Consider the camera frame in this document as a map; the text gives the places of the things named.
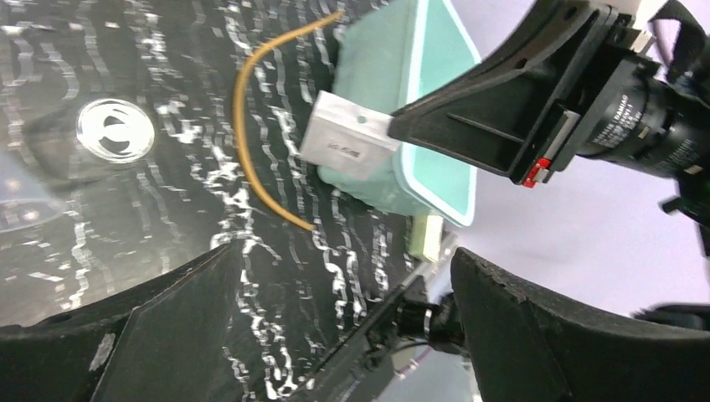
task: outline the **white circular sticker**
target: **white circular sticker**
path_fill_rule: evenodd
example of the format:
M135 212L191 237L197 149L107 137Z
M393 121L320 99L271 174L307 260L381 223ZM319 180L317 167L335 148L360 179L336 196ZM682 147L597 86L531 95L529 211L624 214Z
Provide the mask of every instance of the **white circular sticker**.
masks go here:
M145 111L125 100L104 98L84 106L76 137L91 153L111 163L144 157L155 142L155 127Z

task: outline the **marble surface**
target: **marble surface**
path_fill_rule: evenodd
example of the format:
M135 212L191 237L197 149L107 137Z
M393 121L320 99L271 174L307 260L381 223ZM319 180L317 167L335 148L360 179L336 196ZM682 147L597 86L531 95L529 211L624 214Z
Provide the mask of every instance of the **marble surface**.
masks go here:
M407 219L319 181L298 145L337 37L381 6L331 0L0 0L0 144L65 212L0 234L0 325L31 325L150 280L218 245L243 274L210 400L284 399L402 281ZM337 9L334 27L267 55L246 115L287 224L250 191L231 125L234 77L255 48ZM76 141L77 111L114 96L156 127L151 151L116 165Z

